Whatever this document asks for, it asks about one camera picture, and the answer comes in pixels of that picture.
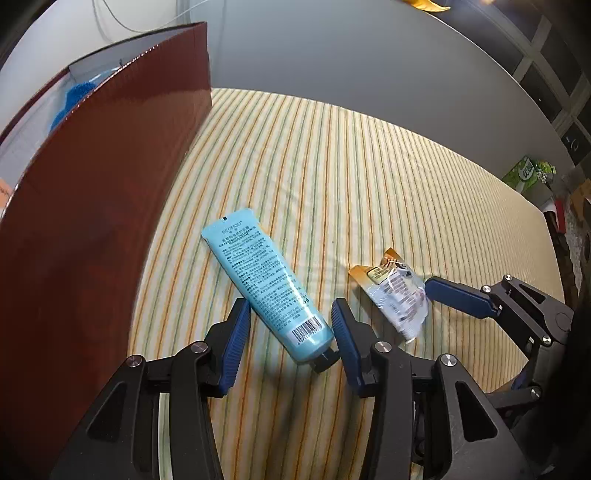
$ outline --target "light blue tube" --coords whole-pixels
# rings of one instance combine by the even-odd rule
[[[295,361],[320,357],[324,367],[316,370],[322,371],[337,360],[330,350],[331,328],[271,238],[263,233],[252,210],[232,213],[205,227],[201,235]]]

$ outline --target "tube cap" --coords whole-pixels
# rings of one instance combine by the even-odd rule
[[[331,347],[328,347],[319,356],[310,361],[312,369],[317,374],[322,373],[324,370],[329,369],[336,361],[340,358],[339,351],[334,351]]]

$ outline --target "barcode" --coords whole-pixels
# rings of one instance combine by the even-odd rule
[[[322,330],[322,323],[316,317],[310,317],[304,323],[295,327],[290,334],[293,336],[297,344],[301,344],[310,335]]]

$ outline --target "cable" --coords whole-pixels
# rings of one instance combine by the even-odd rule
[[[107,0],[103,0],[103,3],[105,4],[105,7],[107,7],[107,10],[109,11],[109,13],[111,14],[111,16],[115,19],[115,21],[121,25],[124,29],[129,30],[130,32],[134,32],[134,33],[150,33],[154,30],[159,30],[160,28],[166,27],[166,25],[171,24],[172,22],[174,22],[177,18],[182,17],[185,13],[190,12],[193,8],[198,7],[199,5],[203,5],[204,3],[209,2],[210,0],[202,0],[201,2],[199,2],[196,5],[193,5],[192,7],[187,8],[184,12],[178,14],[176,17],[174,17],[172,20],[169,20],[168,22],[166,22],[165,24],[160,25],[159,27],[154,27],[154,28],[150,28],[149,30],[136,30],[134,28],[130,28],[127,25],[125,25],[123,22],[121,22],[121,20],[119,20],[119,18],[117,18],[115,16],[115,14],[113,13],[113,11],[111,10],[109,4],[107,3]]]

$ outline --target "window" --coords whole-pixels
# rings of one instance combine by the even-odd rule
[[[465,0],[438,2],[451,10],[438,13],[437,18],[458,30],[495,59],[509,74],[513,74],[523,54],[501,30]]]
[[[562,143],[569,151],[570,158],[577,165],[591,151],[591,144],[587,141],[579,127],[572,124],[562,137]]]
[[[556,72],[567,93],[573,93],[574,86],[581,77],[581,67],[554,28],[550,30],[542,47],[542,55]]]
[[[581,113],[579,113],[579,122],[581,122],[587,132],[591,133],[591,99],[587,100]]]
[[[527,0],[496,0],[493,5],[519,28],[529,41],[534,39],[542,14]]]
[[[538,104],[540,110],[550,122],[556,118],[556,115],[561,110],[560,102],[533,65],[525,73],[520,85]]]

